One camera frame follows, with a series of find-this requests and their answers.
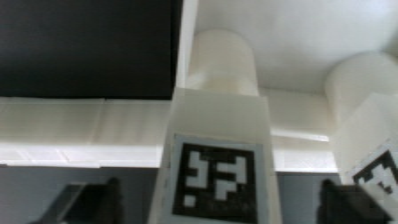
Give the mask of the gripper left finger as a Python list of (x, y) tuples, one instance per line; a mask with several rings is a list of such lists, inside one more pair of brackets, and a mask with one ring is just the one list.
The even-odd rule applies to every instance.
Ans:
[(123, 224), (121, 181), (72, 183), (36, 224)]

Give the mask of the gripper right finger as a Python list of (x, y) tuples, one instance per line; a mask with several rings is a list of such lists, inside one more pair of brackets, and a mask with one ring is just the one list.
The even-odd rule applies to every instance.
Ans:
[(317, 224), (390, 224), (393, 216), (360, 185), (322, 182)]

